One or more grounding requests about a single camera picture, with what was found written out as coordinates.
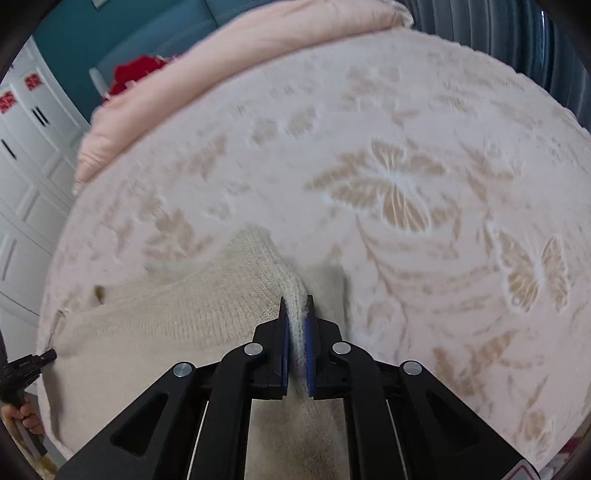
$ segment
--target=teal wall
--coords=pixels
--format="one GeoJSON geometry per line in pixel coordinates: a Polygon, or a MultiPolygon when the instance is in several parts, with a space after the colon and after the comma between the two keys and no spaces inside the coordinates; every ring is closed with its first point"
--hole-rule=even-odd
{"type": "Polygon", "coordinates": [[[180,1],[109,0],[97,10],[91,0],[62,0],[33,36],[57,81],[90,119],[100,96],[88,69],[137,28],[180,1]]]}

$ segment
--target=knit sweater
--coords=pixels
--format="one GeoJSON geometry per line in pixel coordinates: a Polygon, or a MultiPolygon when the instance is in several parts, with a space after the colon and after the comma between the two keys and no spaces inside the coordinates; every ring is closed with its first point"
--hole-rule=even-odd
{"type": "Polygon", "coordinates": [[[348,477],[341,402],[306,391],[306,294],[319,315],[340,323],[345,290],[335,267],[296,269],[268,234],[247,228],[217,257],[184,272],[151,272],[101,290],[103,304],[61,319],[57,352],[43,373],[49,437],[69,458],[172,365],[199,367],[250,339],[286,299],[291,330],[290,387],[282,401],[254,401],[247,479],[348,477]]]}

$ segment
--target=white blanket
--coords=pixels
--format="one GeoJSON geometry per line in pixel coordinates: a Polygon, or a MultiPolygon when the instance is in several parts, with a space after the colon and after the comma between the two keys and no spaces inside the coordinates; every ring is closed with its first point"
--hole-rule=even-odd
{"type": "Polygon", "coordinates": [[[87,186],[39,349],[94,284],[206,262],[254,223],[297,264],[342,266],[354,343],[419,360],[541,467],[591,410],[590,152],[532,81],[406,28],[270,61],[87,186]]]}

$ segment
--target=butterfly pattern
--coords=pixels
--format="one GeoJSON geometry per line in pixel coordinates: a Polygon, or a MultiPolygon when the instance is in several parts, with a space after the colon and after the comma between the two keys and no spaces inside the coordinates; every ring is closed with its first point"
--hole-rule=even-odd
{"type": "Polygon", "coordinates": [[[557,312],[568,303],[569,284],[563,246],[557,235],[548,238],[540,255],[530,255],[509,233],[489,227],[496,240],[505,288],[511,304],[528,313],[540,294],[542,286],[550,295],[557,312]]]}
{"type": "Polygon", "coordinates": [[[334,202],[355,209],[379,207],[386,223],[398,230],[428,231],[433,223],[430,212],[409,184],[415,177],[441,177],[443,165],[412,148],[408,153],[381,140],[372,139],[370,150],[371,155],[365,150],[339,154],[338,165],[323,171],[305,188],[326,190],[334,202]]]}

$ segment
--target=metal screw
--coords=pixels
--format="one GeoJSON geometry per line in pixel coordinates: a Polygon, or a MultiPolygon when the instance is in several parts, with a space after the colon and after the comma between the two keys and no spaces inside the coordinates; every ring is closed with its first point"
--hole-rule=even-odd
{"type": "Polygon", "coordinates": [[[336,342],[333,345],[333,352],[339,355],[346,355],[351,351],[351,346],[346,342],[336,342]]]}
{"type": "Polygon", "coordinates": [[[186,377],[189,373],[193,371],[193,367],[191,364],[176,364],[173,368],[173,373],[179,378],[186,377]]]}
{"type": "Polygon", "coordinates": [[[250,356],[262,353],[262,345],[260,343],[249,343],[244,347],[244,353],[250,356]]]}
{"type": "Polygon", "coordinates": [[[404,371],[409,375],[418,375],[423,371],[421,364],[412,360],[410,362],[406,362],[402,368],[404,368],[404,371]]]}

